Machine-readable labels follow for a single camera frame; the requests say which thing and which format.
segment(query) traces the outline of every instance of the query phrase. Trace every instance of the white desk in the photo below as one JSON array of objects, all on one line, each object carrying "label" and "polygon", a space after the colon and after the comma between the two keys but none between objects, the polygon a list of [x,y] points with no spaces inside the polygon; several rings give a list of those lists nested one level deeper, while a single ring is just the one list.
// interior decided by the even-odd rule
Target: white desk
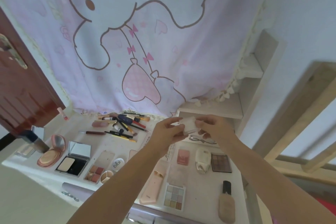
[{"label": "white desk", "polygon": [[[28,175],[29,177],[31,177],[32,179],[36,180],[41,185],[46,187],[47,189],[51,190],[58,196],[62,197],[66,201],[76,206],[80,206],[82,202],[76,202],[74,201],[73,198],[66,196],[64,192],[62,193],[62,188],[54,188],[56,186],[54,184],[61,185],[62,183],[66,182],[96,191],[100,187],[100,185],[93,184],[92,182],[84,180],[84,176],[90,169],[91,165],[94,163],[95,159],[98,158],[100,153],[103,150],[108,150],[115,153],[114,158],[123,158],[125,161],[127,161],[129,151],[139,150],[141,143],[146,135],[145,132],[140,132],[136,137],[137,143],[132,143],[126,140],[122,140],[120,138],[112,137],[111,135],[91,136],[91,135],[79,134],[78,133],[79,130],[104,131],[112,129],[112,126],[110,125],[108,128],[94,129],[91,127],[91,123],[93,120],[95,120],[95,117],[92,116],[81,116],[75,114],[67,122],[63,122],[62,120],[59,119],[59,117],[56,118],[58,119],[57,123],[59,125],[62,124],[62,127],[59,127],[59,125],[58,126],[55,125],[55,122],[49,124],[46,127],[45,136],[49,137],[51,133],[56,133],[63,135],[67,140],[67,143],[70,140],[92,145],[91,160],[79,177],[74,177],[71,175],[62,174],[55,171],[55,168],[61,163],[63,158],[66,156],[68,149],[66,149],[66,152],[65,154],[63,154],[62,158],[50,168],[42,168],[36,164],[36,161],[41,156],[41,154],[38,152],[35,152],[28,159],[12,155],[9,158],[7,158],[2,164],[17,169],[20,172]],[[152,129],[155,126],[155,123],[156,122],[154,121],[147,122],[146,123],[147,129],[152,131]],[[195,167],[195,153],[199,145],[185,141],[177,143],[175,145],[175,151],[171,163],[176,163],[177,152],[180,147],[183,147],[184,149],[190,151],[189,165],[186,167],[188,180],[186,186],[184,211],[180,212],[178,210],[169,209],[163,206],[164,189],[165,189],[164,185],[167,180],[167,175],[165,176],[164,179],[164,185],[161,187],[161,192],[157,204],[147,206],[153,209],[158,209],[160,211],[171,213],[173,215],[181,216],[198,222],[203,222],[207,224],[222,223],[217,214],[218,197],[222,191],[223,181],[228,180],[232,184],[232,196],[234,197],[236,203],[235,223],[248,224],[249,220],[246,209],[241,173],[237,169],[236,165],[231,161],[231,166],[233,170],[231,174],[213,172],[211,167],[209,168],[207,173],[199,174],[196,171]],[[221,152],[221,150],[216,147],[209,147],[209,146],[204,147],[206,147],[210,152],[215,153]]]}]

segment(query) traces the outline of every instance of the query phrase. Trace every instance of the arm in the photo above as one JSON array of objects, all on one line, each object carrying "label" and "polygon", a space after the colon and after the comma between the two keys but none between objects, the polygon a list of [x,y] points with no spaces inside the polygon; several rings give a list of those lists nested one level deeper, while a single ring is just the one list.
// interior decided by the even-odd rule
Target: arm
[{"label": "arm", "polygon": [[168,118],[158,122],[147,145],[93,193],[67,224],[122,223],[158,160],[167,153],[171,144],[186,138],[182,133],[184,125],[171,125],[180,119]]},{"label": "arm", "polygon": [[224,118],[207,115],[197,119],[199,134],[218,143],[280,223],[336,223],[327,208],[243,144]]}]

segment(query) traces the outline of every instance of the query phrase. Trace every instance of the mirror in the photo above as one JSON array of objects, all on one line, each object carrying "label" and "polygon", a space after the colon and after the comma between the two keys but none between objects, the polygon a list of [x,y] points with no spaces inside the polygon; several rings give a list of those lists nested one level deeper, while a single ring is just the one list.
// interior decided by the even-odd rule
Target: mirror
[{"label": "mirror", "polygon": [[69,142],[69,155],[90,158],[91,145],[70,141]]}]

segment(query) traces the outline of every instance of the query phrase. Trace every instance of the white compact case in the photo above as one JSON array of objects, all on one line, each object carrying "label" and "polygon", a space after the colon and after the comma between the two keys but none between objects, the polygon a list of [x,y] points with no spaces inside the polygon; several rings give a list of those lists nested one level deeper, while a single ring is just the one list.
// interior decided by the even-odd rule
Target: white compact case
[{"label": "white compact case", "polygon": [[183,134],[185,136],[199,131],[199,128],[195,125],[196,118],[194,116],[185,118],[179,121],[180,124],[184,124]]}]

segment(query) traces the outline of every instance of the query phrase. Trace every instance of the pink bunny curtain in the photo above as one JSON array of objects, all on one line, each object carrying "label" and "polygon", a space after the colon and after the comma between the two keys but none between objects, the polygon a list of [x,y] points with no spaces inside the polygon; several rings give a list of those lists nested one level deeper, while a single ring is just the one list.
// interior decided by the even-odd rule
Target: pink bunny curtain
[{"label": "pink bunny curtain", "polygon": [[259,2],[1,0],[75,108],[165,116],[225,89]]}]

